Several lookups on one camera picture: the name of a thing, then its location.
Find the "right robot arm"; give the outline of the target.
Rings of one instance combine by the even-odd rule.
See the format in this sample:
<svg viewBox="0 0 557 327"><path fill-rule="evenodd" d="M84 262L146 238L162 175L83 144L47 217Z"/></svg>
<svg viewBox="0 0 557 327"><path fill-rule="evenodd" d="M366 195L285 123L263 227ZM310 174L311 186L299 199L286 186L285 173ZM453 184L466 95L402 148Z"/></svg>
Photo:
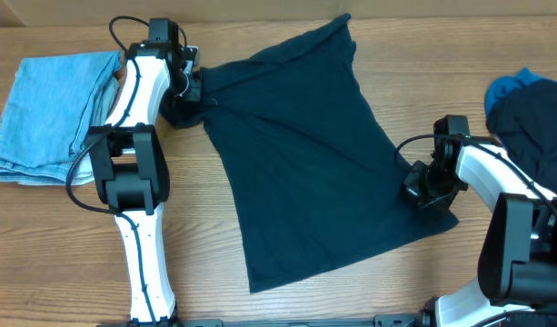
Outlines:
<svg viewBox="0 0 557 327"><path fill-rule="evenodd" d="M492 213L476 277L428 301L416 314L378 319L383 326L557 326L557 195L537 184L468 120L433 125L432 162L417 161L402 184L419 209L449 210L468 188Z"/></svg>

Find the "dark navy t-shirt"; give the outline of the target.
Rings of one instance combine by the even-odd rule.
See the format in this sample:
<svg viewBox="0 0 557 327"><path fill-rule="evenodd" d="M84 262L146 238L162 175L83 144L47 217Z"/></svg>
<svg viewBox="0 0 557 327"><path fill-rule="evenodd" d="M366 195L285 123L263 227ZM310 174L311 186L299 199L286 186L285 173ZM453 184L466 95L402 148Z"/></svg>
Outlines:
<svg viewBox="0 0 557 327"><path fill-rule="evenodd" d="M452 229L450 212L401 193L409 164L353 74L349 15L250 58L202 70L201 124L232 187L249 287L263 292Z"/></svg>

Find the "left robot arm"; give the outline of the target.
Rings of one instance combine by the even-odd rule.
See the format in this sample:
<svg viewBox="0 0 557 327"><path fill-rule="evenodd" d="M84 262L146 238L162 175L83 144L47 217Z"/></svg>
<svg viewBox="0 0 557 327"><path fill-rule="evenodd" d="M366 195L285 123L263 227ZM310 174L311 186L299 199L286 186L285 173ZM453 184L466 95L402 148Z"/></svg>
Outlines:
<svg viewBox="0 0 557 327"><path fill-rule="evenodd" d="M126 76L104 125L86 136L100 201L120 231L131 288L130 326L176 326L177 303L164 252L164 204L169 171L155 130L159 114L173 117L200 98L193 70L198 49L167 18L147 21L147 39L125 48Z"/></svg>

